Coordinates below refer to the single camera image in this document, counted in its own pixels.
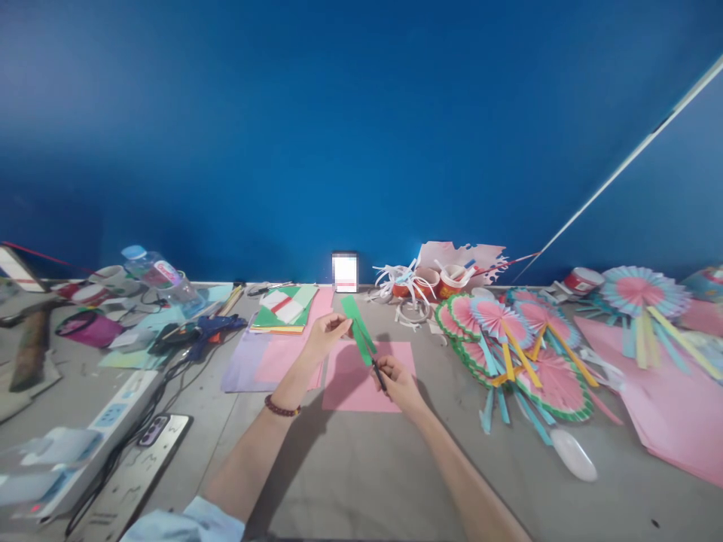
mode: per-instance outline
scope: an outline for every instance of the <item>folded paper fan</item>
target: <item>folded paper fan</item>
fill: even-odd
[[[441,327],[442,331],[448,335],[452,340],[461,340],[467,343],[476,343],[474,337],[468,335],[459,324],[454,321],[452,314],[450,313],[450,300],[445,300],[437,307],[435,312],[435,319],[437,324]]]
[[[580,332],[557,307],[551,308],[532,301],[516,301],[514,309],[535,335],[552,328],[570,348],[580,346]]]
[[[466,294],[450,297],[450,313],[456,324],[460,326],[466,334],[475,340],[480,340],[482,338],[482,329],[472,312],[471,302],[472,297]]]
[[[530,290],[529,288],[510,288],[505,294],[505,301],[509,305],[514,305],[517,301],[530,301],[532,303],[537,303],[538,305],[546,306],[550,309],[557,308],[557,306],[553,303],[550,303],[543,296],[534,290]]]
[[[469,369],[472,376],[485,388],[494,388],[496,383],[487,370],[487,360],[484,358],[482,348],[476,343],[463,343],[452,341],[452,348],[462,360],[462,363]]]
[[[571,422],[582,422],[592,415],[593,403],[582,375],[574,367],[563,356],[544,350],[537,360],[537,377],[542,387],[532,384],[527,370],[517,375],[517,384],[549,413]]]
[[[691,293],[663,273],[646,267],[621,266],[602,274],[600,293],[613,307],[638,318],[646,307],[654,307],[666,318],[677,318],[691,306]]]
[[[518,358],[522,361],[522,365],[528,368],[532,381],[536,386],[541,386],[523,351],[523,349],[532,344],[533,337],[520,316],[514,310],[502,305],[498,301],[486,300],[482,297],[473,297],[471,307],[472,313],[477,319],[482,331],[502,343],[508,379],[514,381],[515,378],[514,366],[512,365],[508,344],[512,343]]]

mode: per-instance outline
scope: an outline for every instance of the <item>beaded bracelet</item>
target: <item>beaded bracelet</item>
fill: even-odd
[[[266,405],[266,408],[276,414],[277,416],[284,416],[286,418],[293,418],[294,416],[298,416],[301,413],[301,405],[297,406],[295,410],[287,410],[280,408],[276,406],[271,401],[271,394],[268,394],[266,396],[266,399],[264,399],[264,404]]]

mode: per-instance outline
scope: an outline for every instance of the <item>phone screen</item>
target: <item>phone screen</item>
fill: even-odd
[[[331,272],[337,292],[358,291],[359,256],[356,252],[332,252]]]

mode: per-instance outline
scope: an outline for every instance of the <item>hand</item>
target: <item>hand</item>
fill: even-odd
[[[312,324],[311,333],[302,354],[315,363],[319,363],[331,352],[341,337],[344,335],[353,337],[352,322],[351,318],[336,312],[318,318]]]
[[[401,411],[412,419],[429,411],[429,407],[419,394],[414,377],[402,363],[393,356],[383,356],[377,362],[379,371],[386,386],[386,394],[395,402]],[[374,368],[371,368],[371,378],[377,391],[382,387]]]

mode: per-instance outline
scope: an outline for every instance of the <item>sleeve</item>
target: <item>sleeve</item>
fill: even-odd
[[[215,504],[196,497],[183,514],[155,510],[135,522],[120,542],[239,542],[246,526]]]

